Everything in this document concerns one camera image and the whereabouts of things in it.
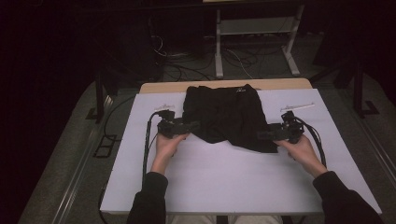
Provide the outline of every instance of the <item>black controller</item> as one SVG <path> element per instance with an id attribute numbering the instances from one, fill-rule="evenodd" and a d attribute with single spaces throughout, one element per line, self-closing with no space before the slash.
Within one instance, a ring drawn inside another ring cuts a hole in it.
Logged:
<path id="1" fill-rule="evenodd" d="M 304 133 L 304 125 L 294 117 L 292 111 L 283 114 L 282 119 L 283 123 L 269 124 L 269 131 L 258 132 L 258 138 L 273 141 L 289 139 L 290 143 L 296 144 Z"/>
<path id="2" fill-rule="evenodd" d="M 163 134 L 167 138 L 173 138 L 176 134 L 191 133 L 201 127 L 199 121 L 191 123 L 183 123 L 183 118 L 175 119 L 175 112 L 164 110 L 159 113 L 162 120 L 158 123 L 158 133 Z"/>

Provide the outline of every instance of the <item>white tabletop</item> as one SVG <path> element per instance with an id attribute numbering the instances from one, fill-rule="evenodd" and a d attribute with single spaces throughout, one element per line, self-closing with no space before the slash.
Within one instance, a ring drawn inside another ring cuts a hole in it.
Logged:
<path id="1" fill-rule="evenodd" d="M 309 105 L 295 110 L 296 117 L 320 134 L 329 170 L 335 171 L 350 189 L 356 190 L 381 213 L 372 192 L 350 156 L 318 90 L 258 91 L 268 123 L 282 122 L 280 108 Z M 174 106 L 181 117 L 185 92 L 138 94 L 134 100 L 120 149 L 107 184 L 101 211 L 129 213 L 141 190 L 147 121 L 155 108 Z M 154 117 L 151 138 L 160 118 Z M 305 132 L 314 141 L 309 132 Z M 148 170 L 155 144 L 148 156 Z M 321 199 L 312 186 L 313 177 L 291 160 L 285 148 L 266 154 L 234 147 L 227 141 L 208 144 L 191 134 L 178 146 L 166 171 L 169 186 L 166 209 L 172 214 L 307 215 L 321 213 Z"/>

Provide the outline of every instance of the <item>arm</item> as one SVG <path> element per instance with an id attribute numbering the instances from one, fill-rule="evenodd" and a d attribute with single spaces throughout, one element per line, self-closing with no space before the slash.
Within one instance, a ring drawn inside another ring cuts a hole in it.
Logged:
<path id="1" fill-rule="evenodd" d="M 168 139 L 160 133 L 157 135 L 157 151 L 151 171 L 146 174 L 142 190 L 134 196 L 134 204 L 127 223 L 165 223 L 164 196 L 168 185 L 168 180 L 164 176 L 166 167 L 176 153 L 177 145 L 187 136 L 188 134 L 182 134 L 173 139 Z"/>
<path id="2" fill-rule="evenodd" d="M 302 135 L 297 144 L 276 141 L 299 162 L 314 179 L 321 199 L 326 224 L 383 223 L 378 213 L 354 190 L 348 189 L 335 172 L 321 164 L 309 139 Z"/>

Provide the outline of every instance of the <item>black sleeve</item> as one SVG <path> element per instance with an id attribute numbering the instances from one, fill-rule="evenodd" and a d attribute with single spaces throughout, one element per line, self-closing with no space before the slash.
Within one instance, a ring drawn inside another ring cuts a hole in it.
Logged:
<path id="1" fill-rule="evenodd" d="M 354 190 L 348 189 L 335 172 L 314 180 L 321 199 L 326 224 L 383 223 L 378 213 Z"/>
<path id="2" fill-rule="evenodd" d="M 166 219 L 164 196 L 167 186 L 168 180 L 164 175 L 147 173 L 142 191 L 134 196 L 134 204 L 127 223 L 164 224 Z"/>

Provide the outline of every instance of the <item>person's left hand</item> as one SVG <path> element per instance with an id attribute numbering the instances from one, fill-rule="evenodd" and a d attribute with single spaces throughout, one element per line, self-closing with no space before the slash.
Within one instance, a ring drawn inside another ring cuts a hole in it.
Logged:
<path id="1" fill-rule="evenodd" d="M 158 133 L 157 152 L 151 166 L 151 172 L 165 174 L 166 167 L 173 155 L 177 152 L 178 144 L 189 136 L 189 133 L 178 135 L 172 139 Z"/>

